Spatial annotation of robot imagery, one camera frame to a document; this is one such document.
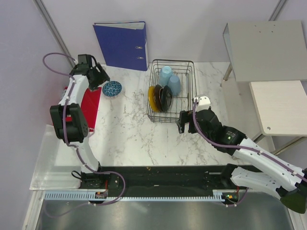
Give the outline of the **blue patterned bowl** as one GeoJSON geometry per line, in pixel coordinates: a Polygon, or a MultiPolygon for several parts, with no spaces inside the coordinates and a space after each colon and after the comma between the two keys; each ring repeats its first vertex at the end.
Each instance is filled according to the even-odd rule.
{"type": "Polygon", "coordinates": [[[122,91],[122,85],[118,81],[108,81],[102,88],[102,92],[107,97],[115,97],[122,91]]]}

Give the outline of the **black plate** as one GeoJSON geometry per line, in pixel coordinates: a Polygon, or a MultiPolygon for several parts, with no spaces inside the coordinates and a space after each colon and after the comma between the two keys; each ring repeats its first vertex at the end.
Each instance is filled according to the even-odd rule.
{"type": "Polygon", "coordinates": [[[172,91],[169,86],[165,86],[162,89],[162,95],[161,95],[162,111],[167,112],[171,106],[171,103],[172,103],[172,91]]]}

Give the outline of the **red floral plate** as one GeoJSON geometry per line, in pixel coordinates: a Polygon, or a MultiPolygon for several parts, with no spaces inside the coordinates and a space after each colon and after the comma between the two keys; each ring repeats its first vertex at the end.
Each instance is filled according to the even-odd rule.
{"type": "Polygon", "coordinates": [[[157,84],[154,88],[154,99],[155,104],[157,106],[157,109],[159,112],[162,112],[162,103],[161,103],[161,93],[163,91],[163,87],[159,84],[157,84]]]}

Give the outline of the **yellow plate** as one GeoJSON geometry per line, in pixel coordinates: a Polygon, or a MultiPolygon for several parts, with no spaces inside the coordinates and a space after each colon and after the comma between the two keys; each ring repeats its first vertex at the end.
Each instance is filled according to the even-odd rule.
{"type": "Polygon", "coordinates": [[[155,103],[154,89],[155,89],[154,86],[150,86],[149,87],[149,89],[148,89],[148,101],[149,101],[149,105],[150,105],[151,109],[154,112],[159,112],[158,107],[157,107],[157,105],[155,103]]]}

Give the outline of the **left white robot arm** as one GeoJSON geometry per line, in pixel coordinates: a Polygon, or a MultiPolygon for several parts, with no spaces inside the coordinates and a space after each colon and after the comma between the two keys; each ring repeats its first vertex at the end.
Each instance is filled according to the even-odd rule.
{"type": "Polygon", "coordinates": [[[81,109],[84,94],[87,90],[101,90],[101,85],[110,81],[110,77],[93,55],[79,54],[73,59],[75,66],[69,74],[67,90],[57,105],[50,107],[53,127],[58,139],[70,148],[75,149],[82,163],[81,173],[92,173],[89,184],[101,188],[105,184],[105,176],[99,173],[100,163],[94,156],[89,145],[89,126],[81,109]]]}

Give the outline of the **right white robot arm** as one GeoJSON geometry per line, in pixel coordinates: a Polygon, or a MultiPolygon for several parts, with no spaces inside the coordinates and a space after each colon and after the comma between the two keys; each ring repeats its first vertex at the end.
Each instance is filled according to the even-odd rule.
{"type": "Polygon", "coordinates": [[[279,199],[288,209],[304,214],[307,210],[307,171],[266,151],[238,129],[224,126],[210,109],[181,111],[177,126],[179,133],[200,134],[219,152],[242,159],[260,170],[250,172],[228,164],[220,176],[224,188],[252,188],[279,199]]]}

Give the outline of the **red folder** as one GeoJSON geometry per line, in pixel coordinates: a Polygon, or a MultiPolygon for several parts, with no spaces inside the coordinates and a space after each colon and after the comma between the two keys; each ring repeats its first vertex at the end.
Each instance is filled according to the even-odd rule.
{"type": "Polygon", "coordinates": [[[88,86],[72,82],[57,105],[50,107],[55,132],[62,138],[67,135],[87,136],[95,127],[102,88],[91,92],[88,86]]]}

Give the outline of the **light blue cup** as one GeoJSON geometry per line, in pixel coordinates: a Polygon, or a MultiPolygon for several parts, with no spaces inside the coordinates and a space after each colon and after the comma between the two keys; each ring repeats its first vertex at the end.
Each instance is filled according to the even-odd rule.
{"type": "Polygon", "coordinates": [[[170,66],[163,66],[161,68],[161,71],[160,71],[160,74],[159,74],[159,84],[161,86],[166,86],[172,75],[173,75],[173,72],[172,72],[171,67],[170,66]]]}

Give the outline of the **beige wooden board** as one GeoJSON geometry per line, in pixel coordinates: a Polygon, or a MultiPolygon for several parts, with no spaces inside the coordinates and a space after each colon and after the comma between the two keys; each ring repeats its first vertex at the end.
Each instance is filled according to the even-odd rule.
{"type": "Polygon", "coordinates": [[[249,86],[264,135],[307,135],[307,95],[301,81],[255,81],[249,86]]]}

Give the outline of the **grey metal shelf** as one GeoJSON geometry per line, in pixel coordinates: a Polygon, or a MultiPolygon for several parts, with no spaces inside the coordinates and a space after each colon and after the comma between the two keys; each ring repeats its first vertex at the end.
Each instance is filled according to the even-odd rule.
{"type": "Polygon", "coordinates": [[[300,20],[230,22],[223,37],[237,82],[306,80],[300,20]]]}

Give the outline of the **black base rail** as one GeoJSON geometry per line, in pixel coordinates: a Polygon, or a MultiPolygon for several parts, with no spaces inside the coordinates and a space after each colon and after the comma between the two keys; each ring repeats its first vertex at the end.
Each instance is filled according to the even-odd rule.
{"type": "Polygon", "coordinates": [[[112,166],[99,174],[73,172],[81,189],[105,189],[111,196],[210,196],[214,190],[240,189],[222,177],[220,166],[112,166]]]}

